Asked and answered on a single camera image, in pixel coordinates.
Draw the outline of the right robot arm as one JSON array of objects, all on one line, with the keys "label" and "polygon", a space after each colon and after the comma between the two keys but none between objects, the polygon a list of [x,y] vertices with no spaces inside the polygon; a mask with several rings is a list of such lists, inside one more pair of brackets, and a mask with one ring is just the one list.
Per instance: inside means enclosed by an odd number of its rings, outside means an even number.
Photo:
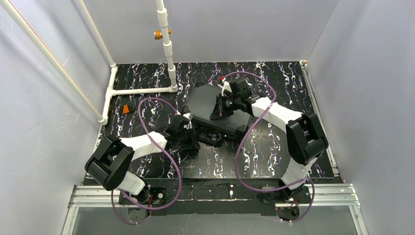
[{"label": "right robot arm", "polygon": [[294,196],[303,187],[311,166],[328,148],[319,117],[313,112],[290,110],[262,94],[254,94],[244,78],[229,82],[222,77],[218,86],[221,92],[216,96],[211,120],[230,117],[240,110],[284,131],[291,159],[277,190],[284,197]]}]

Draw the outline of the black poker set case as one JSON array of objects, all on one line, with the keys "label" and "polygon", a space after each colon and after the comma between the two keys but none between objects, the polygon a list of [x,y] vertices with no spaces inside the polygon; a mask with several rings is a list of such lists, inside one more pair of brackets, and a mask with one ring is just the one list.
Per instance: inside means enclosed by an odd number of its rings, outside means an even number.
[{"label": "black poker set case", "polygon": [[216,104],[216,96],[221,89],[217,86],[198,82],[184,103],[189,108],[196,128],[198,141],[215,147],[222,146],[224,140],[240,143],[247,133],[252,117],[240,110],[230,117],[210,119]]}]

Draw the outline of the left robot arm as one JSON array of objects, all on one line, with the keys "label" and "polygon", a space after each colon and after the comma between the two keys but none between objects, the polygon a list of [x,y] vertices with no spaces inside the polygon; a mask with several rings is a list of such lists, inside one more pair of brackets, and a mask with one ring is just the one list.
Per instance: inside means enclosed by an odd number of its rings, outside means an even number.
[{"label": "left robot arm", "polygon": [[133,160],[170,149],[199,150],[192,114],[174,116],[171,123],[149,134],[133,138],[108,135],[85,164],[85,171],[105,190],[120,189],[139,195],[147,184],[129,171]]}]

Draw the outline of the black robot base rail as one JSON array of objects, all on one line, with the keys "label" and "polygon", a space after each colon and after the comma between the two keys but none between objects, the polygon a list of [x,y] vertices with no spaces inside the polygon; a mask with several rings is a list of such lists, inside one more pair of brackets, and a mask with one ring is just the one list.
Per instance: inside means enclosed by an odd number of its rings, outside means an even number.
[{"label": "black robot base rail", "polygon": [[152,207],[153,216],[179,214],[259,214],[276,216],[276,205],[289,216],[297,217],[301,206],[316,204],[313,192],[317,187],[303,185],[289,195],[283,190],[274,191],[279,180],[252,180],[254,186],[261,188],[253,191],[234,179],[208,180],[183,179],[180,196],[176,201],[178,183],[175,180],[149,179],[147,186],[138,195],[115,191],[115,203],[120,206],[137,208],[140,203]]}]

